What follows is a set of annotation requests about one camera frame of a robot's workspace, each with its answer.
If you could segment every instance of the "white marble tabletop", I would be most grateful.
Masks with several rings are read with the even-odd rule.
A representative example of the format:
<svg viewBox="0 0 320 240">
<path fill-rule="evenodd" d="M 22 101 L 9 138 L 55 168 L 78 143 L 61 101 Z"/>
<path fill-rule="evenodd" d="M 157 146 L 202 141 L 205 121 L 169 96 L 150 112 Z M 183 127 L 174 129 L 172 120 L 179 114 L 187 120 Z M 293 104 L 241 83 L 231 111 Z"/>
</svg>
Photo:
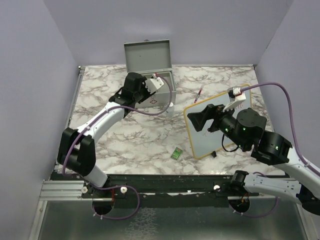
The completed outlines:
<svg viewBox="0 0 320 240">
<path fill-rule="evenodd" d="M 191 105 L 203 84 L 198 101 L 225 92 L 229 87 L 257 84 L 254 68 L 174 66 L 176 84 L 175 114 L 146 116 L 131 112 L 117 122 L 96 143 L 96 164 L 107 174 L 233 174 L 235 170 L 264 174 L 283 172 L 250 157 L 250 152 L 225 152 L 194 159 L 184 121 L 183 110 Z M 124 83 L 124 65 L 88 66 L 79 90 L 70 127 L 77 128 L 90 120 Z M 252 106 L 267 116 L 259 89 L 253 89 Z M 157 112 L 161 107 L 145 108 Z M 272 130 L 268 121 L 267 130 Z M 183 150 L 178 160 L 171 158 L 176 147 Z"/>
</svg>

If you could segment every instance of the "open gray lid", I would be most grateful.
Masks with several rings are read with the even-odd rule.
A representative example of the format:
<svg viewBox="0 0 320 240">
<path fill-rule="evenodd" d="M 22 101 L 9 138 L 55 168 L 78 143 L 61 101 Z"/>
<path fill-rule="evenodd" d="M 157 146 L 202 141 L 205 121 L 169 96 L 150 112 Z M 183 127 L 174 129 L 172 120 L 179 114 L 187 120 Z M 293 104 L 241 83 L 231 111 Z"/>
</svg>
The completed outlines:
<svg viewBox="0 0 320 240">
<path fill-rule="evenodd" d="M 170 41 L 143 41 L 124 44 L 127 72 L 171 69 Z"/>
</svg>

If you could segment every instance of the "robotic arm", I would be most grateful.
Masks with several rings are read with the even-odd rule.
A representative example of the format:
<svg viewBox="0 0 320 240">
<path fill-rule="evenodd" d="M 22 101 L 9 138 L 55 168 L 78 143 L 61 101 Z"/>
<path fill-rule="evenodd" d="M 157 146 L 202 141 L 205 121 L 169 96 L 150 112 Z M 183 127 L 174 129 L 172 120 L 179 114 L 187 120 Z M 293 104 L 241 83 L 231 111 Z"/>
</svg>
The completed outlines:
<svg viewBox="0 0 320 240">
<path fill-rule="evenodd" d="M 234 108 L 246 97 L 238 87 L 229 89 L 228 92 L 231 103 L 226 106 L 208 104 L 203 111 L 187 115 L 195 130 L 201 131 L 206 121 L 213 119 L 212 125 L 208 128 L 210 133 L 222 131 L 243 152 L 252 150 L 251 157 L 257 161 L 281 169 L 296 179 L 266 178 L 237 170 L 230 188 L 242 195 L 264 193 L 290 199 L 301 204 L 305 210 L 320 215 L 320 178 L 310 167 L 317 171 L 320 169 L 312 163 L 304 164 L 295 148 L 283 136 L 266 131 L 267 119 L 253 109 L 244 109 L 234 118 Z"/>
<path fill-rule="evenodd" d="M 68 127 L 63 131 L 58 163 L 66 163 L 68 169 L 80 174 L 95 186 L 102 187 L 108 176 L 96 165 L 95 143 L 112 125 L 134 111 L 136 103 L 142 103 L 162 86 L 164 82 L 156 74 L 147 79 L 139 73 L 128 73 L 123 87 L 96 116 L 77 129 Z"/>
</svg>

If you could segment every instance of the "red marker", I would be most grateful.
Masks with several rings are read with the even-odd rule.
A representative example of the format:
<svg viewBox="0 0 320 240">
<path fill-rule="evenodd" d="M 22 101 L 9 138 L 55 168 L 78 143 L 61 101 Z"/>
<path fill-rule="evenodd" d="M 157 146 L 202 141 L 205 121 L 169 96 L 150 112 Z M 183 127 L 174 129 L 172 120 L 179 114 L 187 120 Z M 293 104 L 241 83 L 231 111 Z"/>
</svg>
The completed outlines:
<svg viewBox="0 0 320 240">
<path fill-rule="evenodd" d="M 202 92 L 202 89 L 204 89 L 204 86 L 203 86 L 203 85 L 201 85 L 201 88 L 200 88 L 198 94 L 197 94 L 196 97 L 195 97 L 195 100 L 194 100 L 194 102 L 193 102 L 194 104 L 198 101 L 198 98 L 200 97 L 200 94 L 201 94 L 201 92 Z"/>
</svg>

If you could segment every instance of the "green object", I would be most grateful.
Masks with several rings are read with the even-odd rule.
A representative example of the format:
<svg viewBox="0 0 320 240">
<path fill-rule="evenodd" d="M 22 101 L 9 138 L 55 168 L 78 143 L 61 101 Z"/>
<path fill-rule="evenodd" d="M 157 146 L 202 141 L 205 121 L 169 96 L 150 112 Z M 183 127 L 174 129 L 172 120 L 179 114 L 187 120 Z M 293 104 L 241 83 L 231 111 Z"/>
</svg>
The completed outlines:
<svg viewBox="0 0 320 240">
<path fill-rule="evenodd" d="M 182 154 L 182 150 L 180 148 L 176 147 L 174 152 L 171 155 L 171 158 L 177 160 L 179 158 L 180 154 Z"/>
</svg>

